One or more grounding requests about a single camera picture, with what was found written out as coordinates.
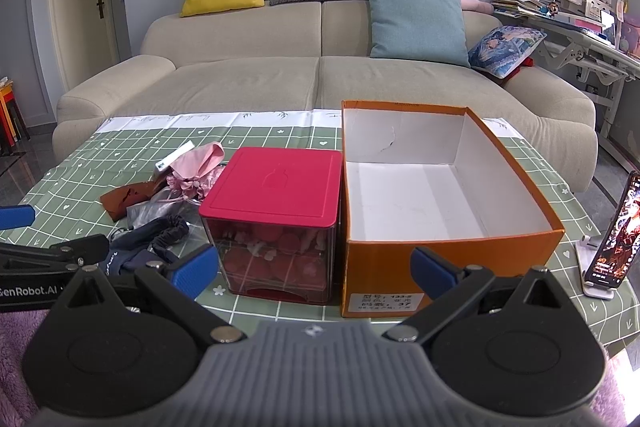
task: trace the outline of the green grid tablecloth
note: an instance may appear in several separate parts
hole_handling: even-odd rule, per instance
[[[46,173],[24,198],[36,209],[32,227],[5,231],[0,238],[14,244],[46,247],[92,233],[109,235],[123,223],[113,223],[98,198],[112,188],[147,181],[154,163],[187,140],[196,146],[222,143],[228,160],[242,146],[340,150],[342,131],[338,111],[183,115],[180,117],[114,118],[58,167]],[[581,292],[577,258],[572,245],[583,234],[598,231],[568,186],[546,160],[506,122],[492,120],[492,130],[529,173],[562,220],[566,234],[548,263],[598,340],[610,352],[625,347],[640,331],[638,300],[628,281],[612,301]],[[174,249],[178,255],[206,242],[193,209],[188,240]],[[340,321],[337,306],[311,306],[268,301],[231,294],[219,273],[197,301],[226,321],[251,334],[260,320]],[[382,332],[395,321],[372,319]]]

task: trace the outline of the white tag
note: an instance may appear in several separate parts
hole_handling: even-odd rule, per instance
[[[349,297],[350,312],[415,312],[424,293],[352,293]]]

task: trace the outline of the table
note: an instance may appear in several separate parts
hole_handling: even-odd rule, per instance
[[[585,94],[594,103],[607,107],[604,123],[598,133],[598,143],[627,172],[636,170],[636,167],[611,144],[609,132],[620,106],[625,83],[640,79],[640,60],[623,54],[596,37],[555,24],[544,16],[519,15],[514,18],[521,20],[526,26],[560,36],[561,39],[568,42],[567,45],[562,45],[547,38],[536,49],[536,54],[544,57],[551,70],[561,70],[572,64],[580,70],[578,76],[580,82],[586,84],[589,75],[595,73],[601,84],[607,88],[612,86],[610,90],[607,89],[607,96],[599,96],[585,91]]]
[[[566,234],[548,263],[596,337],[612,353],[640,332],[638,299],[628,281],[610,302],[581,293],[572,241],[598,232],[569,187],[546,160],[507,122],[485,120],[501,142],[523,165],[562,220]],[[339,150],[341,115],[336,110],[216,113],[181,116],[145,116],[108,120],[58,167],[46,173],[24,198],[36,209],[33,226],[0,233],[0,239],[21,245],[46,247],[91,233],[110,234],[113,223],[98,202],[108,190],[146,181],[154,163],[187,140],[200,145],[222,143],[228,160],[242,146],[295,147]],[[206,242],[196,212],[186,217],[190,235],[176,253],[181,255]],[[338,306],[311,306],[232,295],[222,274],[197,301],[248,334],[260,320],[315,323],[341,321]],[[397,322],[372,319],[381,332]]]

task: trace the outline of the blue gripper pad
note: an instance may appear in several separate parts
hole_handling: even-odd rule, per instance
[[[413,251],[410,265],[412,279],[432,301],[458,284],[454,273],[436,263],[423,251]]]
[[[36,211],[30,204],[0,206],[0,230],[30,227],[36,220]]]
[[[167,274],[178,290],[195,299],[218,275],[218,250],[209,246],[180,259]]]

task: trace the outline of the navy fabric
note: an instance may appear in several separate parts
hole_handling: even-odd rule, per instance
[[[183,217],[158,217],[111,241],[109,254],[98,263],[98,267],[107,275],[120,275],[133,272],[148,261],[173,264],[178,257],[168,247],[181,241],[188,233],[189,225]]]

